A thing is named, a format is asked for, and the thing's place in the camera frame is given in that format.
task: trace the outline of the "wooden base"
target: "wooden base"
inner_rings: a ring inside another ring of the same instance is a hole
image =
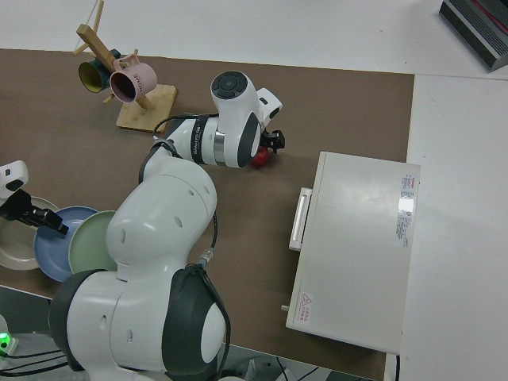
[[[117,126],[122,129],[153,131],[157,123],[169,117],[175,96],[176,87],[157,85],[154,90],[146,94],[153,108],[145,110],[136,102],[124,103],[118,115]]]

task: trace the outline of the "warning label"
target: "warning label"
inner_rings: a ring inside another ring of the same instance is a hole
[[[416,186],[416,178],[410,173],[402,178],[400,199],[398,200],[397,228],[395,229],[395,243],[402,248],[407,248],[410,245]]]
[[[312,310],[312,302],[314,296],[306,292],[300,293],[299,308],[297,311],[296,322],[299,324],[309,324],[310,311]]]

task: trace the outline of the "beige plate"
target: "beige plate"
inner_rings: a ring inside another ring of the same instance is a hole
[[[43,198],[32,197],[32,204],[56,212],[58,208]],[[33,254],[37,228],[19,221],[0,218],[0,265],[13,270],[33,270],[39,265]]]

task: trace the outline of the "brown mat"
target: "brown mat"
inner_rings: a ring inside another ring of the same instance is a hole
[[[24,160],[26,190],[59,207],[115,210],[137,185],[149,133],[115,126],[121,104],[92,94],[66,52],[0,50],[0,164]],[[217,188],[219,236],[210,278],[228,307],[233,344],[369,379],[382,379],[381,352],[285,327],[298,263],[287,246],[300,187],[312,187],[320,151],[405,161],[414,77],[391,73],[146,58],[178,95],[172,114],[213,113],[210,82],[246,73],[284,104],[268,126],[287,148],[259,170],[205,167]],[[211,229],[190,260],[210,244]],[[39,270],[0,268],[0,283],[51,296],[57,284]]]

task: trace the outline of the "stack of plates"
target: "stack of plates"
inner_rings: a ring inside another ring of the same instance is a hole
[[[49,201],[37,197],[32,197],[32,204],[62,217],[62,222],[69,227],[67,234],[47,226],[36,228],[0,218],[0,266],[13,270],[39,267],[58,282],[80,271],[117,270],[106,248],[106,230],[114,211],[98,212],[86,206],[58,210]]]
[[[67,234],[58,233],[47,226],[41,226],[33,240],[33,252],[40,269],[57,282],[63,282],[72,275],[69,266],[69,246],[75,231],[97,210],[86,206],[69,206],[56,212],[69,227]]]
[[[106,248],[106,229],[114,211],[70,206],[56,212],[69,227],[66,235],[40,227],[33,240],[33,251],[40,269],[50,278],[63,282],[80,271],[116,271],[117,265]]]

